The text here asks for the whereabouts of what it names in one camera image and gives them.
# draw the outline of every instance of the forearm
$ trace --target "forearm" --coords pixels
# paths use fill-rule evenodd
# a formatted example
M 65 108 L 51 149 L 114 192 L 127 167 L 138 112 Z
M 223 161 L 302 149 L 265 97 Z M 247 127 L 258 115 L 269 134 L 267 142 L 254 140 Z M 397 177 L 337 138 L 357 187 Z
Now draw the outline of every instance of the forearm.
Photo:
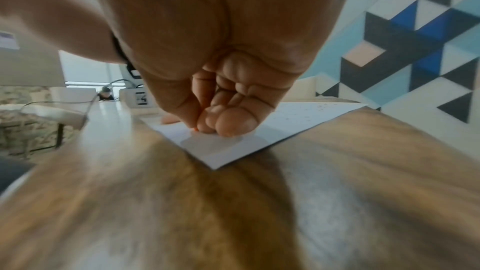
M 105 17 L 89 0 L 0 0 L 0 18 L 59 50 L 97 61 L 123 62 Z

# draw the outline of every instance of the blue triangle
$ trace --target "blue triangle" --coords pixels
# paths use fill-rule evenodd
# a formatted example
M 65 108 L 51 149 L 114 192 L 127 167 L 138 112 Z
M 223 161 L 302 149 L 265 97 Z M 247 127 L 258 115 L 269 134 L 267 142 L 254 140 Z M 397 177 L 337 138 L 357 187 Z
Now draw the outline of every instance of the blue triangle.
M 422 69 L 436 76 L 440 75 L 444 49 L 441 48 L 413 64 L 413 69 Z
M 419 2 L 415 1 L 397 16 L 391 19 L 391 22 L 409 30 L 415 30 L 415 19 L 417 17 L 417 7 Z
M 447 28 L 452 18 L 452 9 L 439 15 L 423 27 L 417 30 L 417 33 L 434 38 L 439 41 L 447 40 Z

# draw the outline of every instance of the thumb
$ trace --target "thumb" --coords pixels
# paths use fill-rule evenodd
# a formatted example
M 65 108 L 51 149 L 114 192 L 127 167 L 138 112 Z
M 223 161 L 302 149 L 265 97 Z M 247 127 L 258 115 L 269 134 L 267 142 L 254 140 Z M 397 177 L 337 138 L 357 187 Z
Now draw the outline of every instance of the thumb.
M 162 79 L 144 70 L 139 72 L 162 110 L 177 116 L 189 128 L 197 126 L 201 107 L 199 100 L 192 92 L 191 78 Z

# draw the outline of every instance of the wooden table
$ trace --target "wooden table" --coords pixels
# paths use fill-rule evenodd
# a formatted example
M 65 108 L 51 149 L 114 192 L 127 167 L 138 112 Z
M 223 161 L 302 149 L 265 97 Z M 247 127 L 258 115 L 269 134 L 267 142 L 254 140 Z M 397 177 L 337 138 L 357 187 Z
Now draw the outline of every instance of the wooden table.
M 2 270 L 480 269 L 480 165 L 362 108 L 211 171 L 95 105 L 0 201 Z

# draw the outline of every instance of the white paper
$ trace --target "white paper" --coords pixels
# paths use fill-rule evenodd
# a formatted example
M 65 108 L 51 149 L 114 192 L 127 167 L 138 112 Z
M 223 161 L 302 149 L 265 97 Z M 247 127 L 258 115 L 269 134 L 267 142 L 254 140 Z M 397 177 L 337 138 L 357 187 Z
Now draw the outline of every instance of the white paper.
M 160 116 L 142 120 L 210 168 L 228 163 L 268 147 L 302 131 L 366 106 L 348 102 L 282 102 L 255 131 L 226 138 L 189 129 L 182 122 L 162 125 Z
M 15 35 L 7 32 L 0 32 L 0 48 L 20 50 L 19 44 L 15 39 Z

